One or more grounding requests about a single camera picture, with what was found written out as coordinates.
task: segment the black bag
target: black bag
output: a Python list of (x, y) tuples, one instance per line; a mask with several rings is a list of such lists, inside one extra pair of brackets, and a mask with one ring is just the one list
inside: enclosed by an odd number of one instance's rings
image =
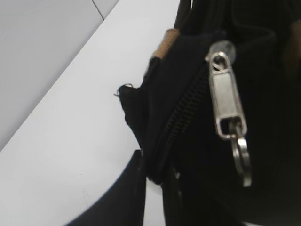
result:
[(167, 226), (301, 225), (301, 2), (190, 4), (142, 85), (119, 89), (141, 151), (70, 225), (141, 226), (146, 176)]

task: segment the silver zipper pull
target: silver zipper pull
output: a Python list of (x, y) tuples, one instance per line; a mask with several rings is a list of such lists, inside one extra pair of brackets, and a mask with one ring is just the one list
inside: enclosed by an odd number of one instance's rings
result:
[(244, 186), (250, 186), (251, 167), (244, 139), (247, 124), (231, 67), (235, 57), (235, 46), (224, 40), (210, 47), (205, 60), (208, 62), (209, 86), (217, 134), (223, 140), (231, 140), (237, 172), (242, 177)]

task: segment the white surface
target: white surface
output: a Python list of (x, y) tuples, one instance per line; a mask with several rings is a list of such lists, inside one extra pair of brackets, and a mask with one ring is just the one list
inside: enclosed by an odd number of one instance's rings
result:
[(0, 150), (101, 22), (90, 0), (0, 0)]
[[(177, 5), (121, 0), (113, 9), (0, 152), (1, 226), (63, 225), (113, 184), (138, 148), (113, 93), (140, 85)], [(163, 226), (153, 186), (146, 202), (145, 225)]]
[(108, 16), (119, 0), (94, 0), (104, 18)]

